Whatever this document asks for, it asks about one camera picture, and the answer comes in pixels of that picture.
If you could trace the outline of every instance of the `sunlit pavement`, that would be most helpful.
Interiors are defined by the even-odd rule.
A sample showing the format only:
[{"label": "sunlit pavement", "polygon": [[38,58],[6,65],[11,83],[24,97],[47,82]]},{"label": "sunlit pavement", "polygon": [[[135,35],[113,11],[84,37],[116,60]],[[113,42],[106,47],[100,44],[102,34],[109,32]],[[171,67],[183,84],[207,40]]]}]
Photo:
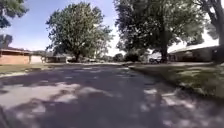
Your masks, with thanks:
[{"label": "sunlit pavement", "polygon": [[5,76],[0,84],[12,128],[224,127],[221,106],[119,65]]}]

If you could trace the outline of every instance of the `foliage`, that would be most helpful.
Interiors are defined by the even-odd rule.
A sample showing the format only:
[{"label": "foliage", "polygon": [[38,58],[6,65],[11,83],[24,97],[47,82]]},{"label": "foliage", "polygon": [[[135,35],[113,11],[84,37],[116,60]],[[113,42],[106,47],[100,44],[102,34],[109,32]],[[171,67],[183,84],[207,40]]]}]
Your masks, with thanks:
[{"label": "foliage", "polygon": [[0,48],[7,48],[12,43],[13,37],[11,35],[0,35]]},{"label": "foliage", "polygon": [[126,62],[128,62],[128,61],[138,62],[140,60],[140,56],[137,53],[129,52],[125,55],[124,60]]},{"label": "foliage", "polygon": [[55,11],[47,25],[49,38],[55,53],[67,53],[79,57],[94,57],[107,52],[108,41],[113,36],[108,26],[104,26],[103,15],[98,7],[80,2]]},{"label": "foliage", "polygon": [[218,39],[219,38],[219,35],[216,31],[216,28],[214,27],[214,25],[212,24],[206,24],[206,29],[207,29],[207,33],[212,37],[212,39]]},{"label": "foliage", "polygon": [[214,39],[219,38],[216,61],[218,63],[224,62],[224,10],[222,0],[191,0],[191,2],[200,6],[201,9],[209,15],[211,24],[213,25],[209,26],[211,30],[209,34],[212,35]]},{"label": "foliage", "polygon": [[167,48],[201,37],[204,13],[189,0],[115,0],[122,50],[159,49],[166,61]]},{"label": "foliage", "polygon": [[115,62],[122,62],[122,61],[124,61],[124,56],[123,56],[123,54],[118,53],[113,57],[113,60]]},{"label": "foliage", "polygon": [[10,26],[8,17],[22,17],[28,9],[23,5],[24,0],[1,0],[0,1],[0,28]]}]

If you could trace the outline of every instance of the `tree trunk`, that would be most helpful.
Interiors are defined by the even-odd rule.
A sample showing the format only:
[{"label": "tree trunk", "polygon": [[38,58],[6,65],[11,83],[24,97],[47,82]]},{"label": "tree trunk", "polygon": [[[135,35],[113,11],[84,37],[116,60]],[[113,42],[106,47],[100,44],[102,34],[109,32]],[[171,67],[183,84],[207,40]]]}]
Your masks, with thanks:
[{"label": "tree trunk", "polygon": [[224,28],[222,32],[219,33],[219,47],[217,49],[215,61],[218,64],[224,62]]},{"label": "tree trunk", "polygon": [[80,52],[75,54],[75,62],[76,63],[79,62],[80,55],[81,55]]},{"label": "tree trunk", "polygon": [[161,49],[161,55],[162,55],[162,63],[167,63],[167,46],[164,46],[162,49]]}]

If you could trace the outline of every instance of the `grass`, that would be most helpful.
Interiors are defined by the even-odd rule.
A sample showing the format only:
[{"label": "grass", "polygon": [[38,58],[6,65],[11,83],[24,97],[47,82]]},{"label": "grass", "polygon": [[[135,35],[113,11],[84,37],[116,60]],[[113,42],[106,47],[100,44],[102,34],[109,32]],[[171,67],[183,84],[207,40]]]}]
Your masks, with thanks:
[{"label": "grass", "polygon": [[196,66],[132,66],[144,74],[162,78],[198,94],[224,98],[224,67],[214,65]]},{"label": "grass", "polygon": [[0,65],[0,74],[9,74],[14,72],[40,71],[51,68],[59,68],[67,64],[24,64],[24,65]]}]

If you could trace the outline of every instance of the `asphalt road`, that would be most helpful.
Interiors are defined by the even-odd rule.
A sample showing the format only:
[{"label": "asphalt road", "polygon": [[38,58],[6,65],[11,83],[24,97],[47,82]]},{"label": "asphalt road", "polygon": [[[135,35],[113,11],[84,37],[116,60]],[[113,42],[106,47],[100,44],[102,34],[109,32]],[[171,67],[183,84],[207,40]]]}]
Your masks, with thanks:
[{"label": "asphalt road", "polygon": [[221,106],[118,65],[6,76],[0,87],[11,128],[224,127]]}]

